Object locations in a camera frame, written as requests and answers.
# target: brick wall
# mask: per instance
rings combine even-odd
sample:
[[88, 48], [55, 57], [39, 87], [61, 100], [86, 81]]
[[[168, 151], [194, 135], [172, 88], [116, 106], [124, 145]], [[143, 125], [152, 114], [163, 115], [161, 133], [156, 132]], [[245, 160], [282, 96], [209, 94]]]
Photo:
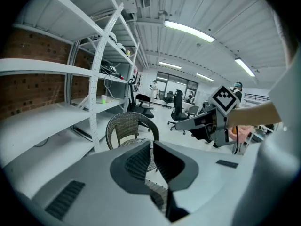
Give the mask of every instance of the brick wall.
[[[71, 46], [38, 33], [14, 29], [0, 58], [37, 59], [66, 64]], [[80, 50], [75, 66], [89, 69], [93, 56]], [[88, 77], [74, 76], [72, 98], [88, 94]], [[98, 95], [104, 94], [99, 80]], [[64, 75], [17, 74], [0, 77], [0, 120], [48, 104], [64, 101]]]

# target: white floor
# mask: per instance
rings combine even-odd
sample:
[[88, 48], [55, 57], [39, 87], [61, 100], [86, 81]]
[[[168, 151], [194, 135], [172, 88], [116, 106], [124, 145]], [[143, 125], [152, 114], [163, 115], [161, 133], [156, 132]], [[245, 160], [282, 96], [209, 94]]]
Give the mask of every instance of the white floor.
[[[167, 109], [166, 107], [162, 107], [160, 105], [154, 105], [154, 109], [152, 110], [152, 113], [155, 117], [151, 120], [156, 124], [156, 126], [159, 129], [161, 142], [170, 142], [173, 144], [204, 151], [232, 154], [231, 146], [222, 146], [220, 148], [214, 148], [212, 146], [213, 142], [207, 143], [204, 140], [196, 140], [194, 137], [191, 136], [191, 133], [189, 131], [186, 131], [186, 135], [183, 135], [183, 131], [177, 131], [175, 129], [171, 131], [170, 128], [173, 125], [167, 124], [168, 121], [173, 121], [173, 119], [171, 118], [171, 112], [172, 109]], [[134, 138], [134, 136], [126, 137], [123, 140], [121, 140], [121, 142], [129, 140], [130, 138]], [[153, 139], [153, 134], [152, 132], [148, 132], [147, 128], [139, 126], [138, 138]], [[114, 135], [112, 135], [112, 143], [114, 147], [118, 146], [116, 136]], [[108, 150], [105, 138], [101, 141], [101, 148], [102, 151]]]

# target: ceiling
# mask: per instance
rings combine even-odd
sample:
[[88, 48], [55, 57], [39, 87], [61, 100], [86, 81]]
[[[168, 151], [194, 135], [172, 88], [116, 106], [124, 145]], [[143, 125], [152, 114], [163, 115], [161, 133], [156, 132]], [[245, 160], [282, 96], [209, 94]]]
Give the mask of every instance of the ceiling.
[[[181, 66], [182, 73], [208, 76], [214, 85], [241, 81], [244, 87], [263, 89], [285, 71], [282, 44], [264, 0], [151, 0], [148, 8], [135, 1], [125, 9], [137, 11], [135, 24], [151, 67], [160, 68], [158, 62], [164, 61]], [[164, 19], [195, 27], [216, 41], [165, 28]], [[237, 57], [253, 70], [255, 80], [234, 61]]]

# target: human arm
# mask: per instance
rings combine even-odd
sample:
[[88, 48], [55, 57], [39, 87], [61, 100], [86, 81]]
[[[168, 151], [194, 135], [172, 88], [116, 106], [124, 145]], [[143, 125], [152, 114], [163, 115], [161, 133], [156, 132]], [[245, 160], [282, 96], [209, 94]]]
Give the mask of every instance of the human arm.
[[272, 102], [266, 102], [248, 108], [232, 110], [228, 115], [228, 127], [257, 126], [281, 122], [276, 108]]

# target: shelving unit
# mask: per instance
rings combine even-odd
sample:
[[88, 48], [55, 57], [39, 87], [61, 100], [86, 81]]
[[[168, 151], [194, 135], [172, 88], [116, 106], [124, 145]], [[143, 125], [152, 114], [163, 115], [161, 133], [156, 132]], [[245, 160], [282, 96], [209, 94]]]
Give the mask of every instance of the shelving unit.
[[[96, 7], [102, 7], [104, 12], [93, 15]], [[132, 77], [136, 56], [133, 60], [128, 58], [109, 38], [109, 33], [115, 31], [118, 42], [134, 47], [135, 53], [138, 46], [121, 15], [122, 9], [123, 4], [118, 6], [115, 0], [31, 0], [14, 24], [72, 44], [67, 65], [30, 59], [0, 60], [0, 75], [65, 75], [65, 102], [32, 109], [0, 122], [1, 166], [12, 186], [30, 198], [92, 148], [101, 151], [99, 141], [117, 111], [115, 107], [123, 111], [126, 108], [127, 80]], [[95, 55], [91, 70], [75, 67], [78, 49], [87, 51], [81, 48], [80, 40], [94, 35], [99, 35], [99, 39], [96, 49], [89, 51]], [[124, 80], [99, 73], [100, 62], [106, 57], [122, 63], [118, 69], [126, 74]], [[71, 100], [73, 75], [89, 77], [89, 94], [83, 107], [77, 107], [82, 99]], [[96, 96], [99, 79], [112, 81], [110, 91], [117, 97], [112, 102], [100, 104], [100, 97]], [[90, 134], [90, 138], [83, 137], [76, 128]], [[44, 146], [34, 147], [47, 139]]]

